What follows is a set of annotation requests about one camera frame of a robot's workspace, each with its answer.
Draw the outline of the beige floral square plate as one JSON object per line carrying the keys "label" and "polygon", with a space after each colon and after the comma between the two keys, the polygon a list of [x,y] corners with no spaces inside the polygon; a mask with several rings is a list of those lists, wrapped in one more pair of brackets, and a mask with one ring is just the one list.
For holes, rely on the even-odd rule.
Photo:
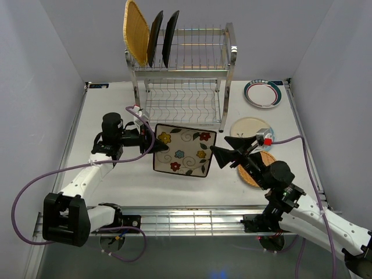
{"label": "beige floral square plate", "polygon": [[169,124],[157,124],[156,139],[167,145],[153,154],[153,170],[180,176],[204,178],[208,175],[217,132]]}

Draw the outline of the black floral square plate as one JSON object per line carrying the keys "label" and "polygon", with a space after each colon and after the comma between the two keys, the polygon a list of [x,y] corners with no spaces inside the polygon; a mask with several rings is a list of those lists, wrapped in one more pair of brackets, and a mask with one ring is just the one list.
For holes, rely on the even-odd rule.
{"label": "black floral square plate", "polygon": [[169,21],[167,22],[166,26],[166,32],[164,35],[164,41],[163,41],[163,48],[162,48],[162,58],[163,58],[163,64],[165,68],[169,67],[169,60],[170,60],[170,52],[171,52],[171,45],[173,41],[174,32],[176,29],[178,17],[179,17],[180,11],[175,11]]}
{"label": "black floral square plate", "polygon": [[156,54],[156,47],[158,44],[158,37],[160,32],[160,27],[163,21],[163,11],[161,10],[155,17],[151,25],[151,31],[149,35],[149,42],[147,48],[147,58],[149,67],[153,66]]}

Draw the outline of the square woven bamboo plate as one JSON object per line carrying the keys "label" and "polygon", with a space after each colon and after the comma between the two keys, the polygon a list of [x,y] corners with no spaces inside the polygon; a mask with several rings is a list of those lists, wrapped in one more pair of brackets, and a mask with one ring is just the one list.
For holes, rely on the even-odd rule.
{"label": "square woven bamboo plate", "polygon": [[123,38],[131,56],[137,61],[139,66],[145,67],[148,63],[149,26],[141,10],[132,0],[126,2]]}

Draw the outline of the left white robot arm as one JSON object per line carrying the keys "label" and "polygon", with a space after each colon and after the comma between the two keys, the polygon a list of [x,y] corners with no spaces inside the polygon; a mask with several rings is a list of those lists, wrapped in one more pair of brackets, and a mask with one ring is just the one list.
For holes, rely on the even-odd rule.
{"label": "left white robot arm", "polygon": [[137,146],[141,155],[168,150],[168,146],[156,138],[148,123],[148,114],[137,105],[128,110],[134,116],[134,129],[127,129],[120,114],[105,114],[88,164],[57,194],[45,197],[42,217],[45,240],[81,247],[94,231],[107,228],[114,233],[123,229],[120,206],[100,203],[88,208],[88,198],[117,165],[125,147]]}

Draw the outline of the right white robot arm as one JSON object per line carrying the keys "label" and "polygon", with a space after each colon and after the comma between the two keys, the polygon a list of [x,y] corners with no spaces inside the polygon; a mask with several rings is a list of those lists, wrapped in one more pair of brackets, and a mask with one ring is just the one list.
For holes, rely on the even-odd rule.
{"label": "right white robot arm", "polygon": [[255,150],[275,142],[262,132],[249,138],[226,136],[225,140],[231,149],[210,148],[219,167],[241,166],[266,191],[268,204],[263,212],[241,220],[246,232],[290,231],[329,250],[332,258],[343,260],[353,274],[371,278],[371,230],[343,219],[325,208],[319,197],[313,199],[295,185],[295,176],[285,162],[265,165]]}

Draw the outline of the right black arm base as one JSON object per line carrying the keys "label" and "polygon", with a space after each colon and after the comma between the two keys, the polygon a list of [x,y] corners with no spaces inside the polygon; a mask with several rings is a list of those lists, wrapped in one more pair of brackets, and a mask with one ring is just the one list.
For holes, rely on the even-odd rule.
{"label": "right black arm base", "polygon": [[278,221],[265,214],[245,214],[240,223],[244,225],[246,233],[273,232],[276,233],[280,227]]}

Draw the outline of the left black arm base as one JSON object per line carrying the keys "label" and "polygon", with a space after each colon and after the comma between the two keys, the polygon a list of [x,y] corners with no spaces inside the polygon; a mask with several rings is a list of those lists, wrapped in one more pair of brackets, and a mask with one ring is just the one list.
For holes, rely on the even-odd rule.
{"label": "left black arm base", "polygon": [[[118,235],[123,235],[125,233],[137,233],[137,230],[134,230],[133,227],[140,228],[141,226],[141,215],[118,215],[114,218],[113,224],[109,225],[110,232],[116,233]],[[113,229],[113,227],[130,227],[130,228],[121,228]]]}

